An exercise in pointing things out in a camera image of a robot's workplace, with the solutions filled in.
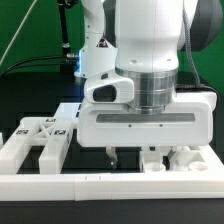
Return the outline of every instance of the black cable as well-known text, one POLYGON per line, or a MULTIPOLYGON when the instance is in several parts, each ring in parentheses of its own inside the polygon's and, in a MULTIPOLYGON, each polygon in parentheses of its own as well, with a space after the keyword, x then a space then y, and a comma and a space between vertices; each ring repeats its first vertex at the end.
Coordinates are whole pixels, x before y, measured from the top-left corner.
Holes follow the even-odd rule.
POLYGON ((214 92, 217 95, 217 106, 220 104, 220 101, 221 101, 219 92, 215 88, 213 88, 211 86, 206 86, 206 85, 203 85, 203 84, 200 84, 200 87, 196 87, 195 85, 177 84, 176 91, 177 92, 187 92, 187 91, 189 91, 189 92, 192 92, 192 91, 194 91, 194 92, 212 91, 212 92, 214 92))
POLYGON ((62 63, 53 63, 53 64, 35 64, 35 65, 23 65, 23 66, 17 66, 17 67, 13 67, 10 69, 7 69, 5 72, 3 72, 0 75, 0 78, 6 76, 9 72, 14 71, 16 69, 21 69, 21 68, 30 68, 30 67, 43 67, 43 66, 59 66, 62 65, 62 63))
POLYGON ((0 78, 3 77, 5 74, 7 74, 8 72, 10 72, 12 69, 16 69, 21 68, 23 66, 23 64, 26 63, 30 63, 30 62, 34 62, 34 61, 45 61, 45 60, 56 60, 56 59, 66 59, 68 62, 76 62, 78 60, 78 55, 75 54, 67 54, 67 55, 62 55, 62 56, 47 56, 47 57, 38 57, 38 58, 30 58, 30 59, 26 59, 23 61, 20 61, 12 66, 10 66, 9 68, 7 68, 2 74, 0 74, 0 78))
POLYGON ((23 61, 20 61, 12 66, 10 66, 8 69, 11 69, 11 68, 14 68, 14 67, 17 67, 17 66, 20 66, 22 64, 26 64, 26 63, 29 63, 29 62, 34 62, 34 61, 44 61, 44 60, 55 60, 55 59, 63 59, 63 58, 67 58, 66 55, 60 55, 60 56, 47 56, 47 57, 38 57, 38 58, 29 58, 29 59, 26 59, 26 60, 23 60, 23 61))

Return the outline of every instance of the white platform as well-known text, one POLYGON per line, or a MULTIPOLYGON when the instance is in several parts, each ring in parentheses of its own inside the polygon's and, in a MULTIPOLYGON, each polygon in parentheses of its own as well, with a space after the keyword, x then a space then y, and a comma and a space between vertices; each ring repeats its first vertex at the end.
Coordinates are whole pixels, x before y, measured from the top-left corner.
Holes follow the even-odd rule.
POLYGON ((1 201, 224 198, 224 166, 210 146, 183 147, 172 157, 170 171, 153 172, 147 165, 161 162, 170 150, 163 147, 156 152, 143 149, 144 173, 60 174, 79 109, 79 104, 61 104, 53 118, 21 121, 0 150, 1 201), (45 146, 41 174, 17 175, 33 145, 45 146), (199 165, 190 168, 194 162, 199 165))

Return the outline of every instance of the white plastic block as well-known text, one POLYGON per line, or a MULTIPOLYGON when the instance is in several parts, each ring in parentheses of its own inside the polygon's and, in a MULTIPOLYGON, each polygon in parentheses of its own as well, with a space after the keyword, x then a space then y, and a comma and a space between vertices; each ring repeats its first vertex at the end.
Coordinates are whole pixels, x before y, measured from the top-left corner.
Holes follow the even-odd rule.
POLYGON ((72 119, 59 119, 39 158, 40 174, 60 174, 73 135, 72 119))
POLYGON ((80 176, 75 181, 75 200, 111 200, 111 175, 80 176))
POLYGON ((39 122, 22 120, 0 150, 0 174, 16 174, 31 149, 31 137, 38 133, 39 122))

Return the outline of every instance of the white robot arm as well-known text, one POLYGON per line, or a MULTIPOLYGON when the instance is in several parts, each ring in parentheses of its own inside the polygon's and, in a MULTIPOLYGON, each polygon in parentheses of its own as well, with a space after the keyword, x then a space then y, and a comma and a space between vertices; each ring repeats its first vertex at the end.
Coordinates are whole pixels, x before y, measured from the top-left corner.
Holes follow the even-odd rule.
POLYGON ((211 141, 216 94, 175 92, 177 51, 185 43, 183 12, 193 24, 199 1, 113 1, 112 44, 118 53, 114 69, 88 77, 77 132, 81 145, 195 146, 211 141), (98 93, 109 87, 115 97, 99 101, 98 93))

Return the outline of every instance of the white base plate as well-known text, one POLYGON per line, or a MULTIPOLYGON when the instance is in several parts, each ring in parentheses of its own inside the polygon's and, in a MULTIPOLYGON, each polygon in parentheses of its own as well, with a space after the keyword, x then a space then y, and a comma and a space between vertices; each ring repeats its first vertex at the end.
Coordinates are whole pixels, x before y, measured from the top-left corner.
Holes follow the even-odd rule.
MULTIPOLYGON (((75 128, 78 110, 79 104, 61 104, 55 118, 74 118, 75 128)), ((147 163, 141 153, 140 164, 147 163)), ((183 150, 171 165, 171 171, 131 174, 1 174, 0 201, 224 198, 224 166, 210 146, 183 150), (198 160, 206 169, 189 171, 198 160)))

